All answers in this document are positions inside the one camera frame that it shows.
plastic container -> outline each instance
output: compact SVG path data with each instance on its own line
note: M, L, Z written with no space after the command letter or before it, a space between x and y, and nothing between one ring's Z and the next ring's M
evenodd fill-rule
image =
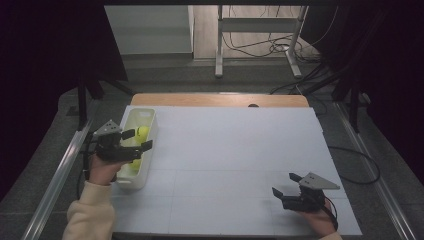
M152 149L144 152L140 159L139 167L133 164L125 164L117 173L116 184L124 189L141 189L146 184L147 176L149 173L150 162L152 160L153 149L155 148L155 141L158 131L156 115L154 109L148 108L130 108L127 107L125 114L121 121L121 128L123 131L130 129L137 129L139 127L148 127L147 141L153 140ZM121 141L123 147L140 146L140 142L136 137L129 138Z

person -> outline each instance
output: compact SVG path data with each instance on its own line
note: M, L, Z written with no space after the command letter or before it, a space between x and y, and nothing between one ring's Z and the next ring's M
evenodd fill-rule
M110 202L110 182L126 163L128 162L108 163L96 154L92 155L90 177L84 183L80 199L72 202L68 209L68 224L63 232L63 240L112 238L115 210ZM326 207L331 209L328 201ZM311 228L321 237L320 240L342 239L324 211L298 213L308 221Z

white table surface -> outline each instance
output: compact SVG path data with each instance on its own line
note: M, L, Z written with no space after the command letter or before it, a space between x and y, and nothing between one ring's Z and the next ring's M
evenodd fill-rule
M314 172L341 187L324 191L336 205L339 232L361 235L312 108L128 106L123 122L133 108L155 109L158 135L144 188L113 185L116 232L313 235L272 187L298 196L289 173Z

sweater sleeve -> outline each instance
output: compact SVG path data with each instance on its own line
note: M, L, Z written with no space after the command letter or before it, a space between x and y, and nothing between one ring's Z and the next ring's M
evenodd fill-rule
M68 225L62 239L111 239L115 211L110 194L111 186L85 182L80 200L68 209Z
M323 238L320 238L320 240L342 240L342 237L340 236L338 232L335 232Z

human hand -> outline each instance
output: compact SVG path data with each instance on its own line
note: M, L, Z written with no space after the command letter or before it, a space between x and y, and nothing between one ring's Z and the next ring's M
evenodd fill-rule
M97 154L93 154L90 157L91 168L90 168L90 178L88 181L90 183L102 186L110 185L110 182L114 178L115 174L121 170L122 165L129 163L128 162L106 162L103 161Z
M331 211L330 201L325 199L325 207ZM330 216L323 210L318 212L297 212L303 216L311 226L311 228L318 234L319 237L325 237L336 232Z

